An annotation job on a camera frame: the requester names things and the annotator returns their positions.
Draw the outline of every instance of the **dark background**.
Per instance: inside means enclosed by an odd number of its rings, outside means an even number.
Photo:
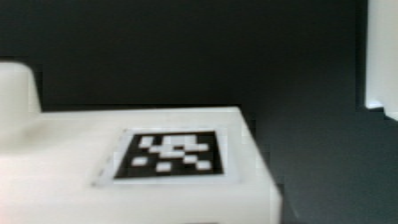
[[[363,0],[0,1],[42,108],[237,105],[283,223],[398,223],[398,122],[362,107]]]

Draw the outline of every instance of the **white square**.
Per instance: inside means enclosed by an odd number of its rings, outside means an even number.
[[[211,163],[207,160],[200,160],[196,163],[195,163],[195,168],[196,170],[209,170],[211,169]]]
[[[195,155],[186,155],[182,157],[182,163],[184,164],[193,164],[196,162],[196,156]]]
[[[147,164],[147,157],[134,157],[131,161],[132,166],[143,166]]]
[[[138,147],[140,148],[148,148],[152,146],[152,140],[154,140],[152,136],[143,136],[141,139],[140,139]]]
[[[170,172],[170,162],[159,162],[156,164],[156,172]]]

